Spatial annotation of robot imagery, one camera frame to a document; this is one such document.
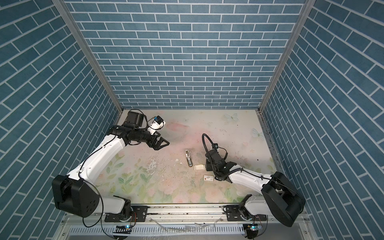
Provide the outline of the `beige stapler base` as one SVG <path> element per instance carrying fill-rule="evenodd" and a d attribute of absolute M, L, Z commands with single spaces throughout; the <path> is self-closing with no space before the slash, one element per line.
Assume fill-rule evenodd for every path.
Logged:
<path fill-rule="evenodd" d="M 192 167 L 193 166 L 193 162 L 192 162 L 190 151 L 189 150 L 185 150 L 185 154 L 186 154 L 186 160 L 187 160 L 188 166 Z"/>

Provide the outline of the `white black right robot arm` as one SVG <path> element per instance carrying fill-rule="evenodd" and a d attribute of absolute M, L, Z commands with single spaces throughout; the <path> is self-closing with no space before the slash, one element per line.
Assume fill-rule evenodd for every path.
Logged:
<path fill-rule="evenodd" d="M 257 204 L 252 195 L 241 201 L 238 209 L 245 219 L 273 215 L 281 224 L 291 227 L 304 210 L 305 198 L 281 172 L 267 175 L 247 170 L 234 162 L 226 162 L 214 149 L 206 152 L 206 168 L 218 181 L 242 185 L 263 195 L 264 204 Z"/>

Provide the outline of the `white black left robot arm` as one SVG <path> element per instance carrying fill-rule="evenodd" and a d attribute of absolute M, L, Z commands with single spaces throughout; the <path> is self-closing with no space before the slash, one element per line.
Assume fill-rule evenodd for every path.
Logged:
<path fill-rule="evenodd" d="M 92 214 L 107 214 L 119 222 L 132 219 L 131 202 L 123 197 L 103 197 L 95 182 L 100 173 L 126 146 L 145 143 L 158 151 L 170 143 L 158 132 L 166 122 L 160 116 L 148 121 L 138 109 L 132 109 L 121 126 L 112 126 L 102 142 L 67 175 L 52 181 L 55 207 L 69 214 L 87 218 Z"/>

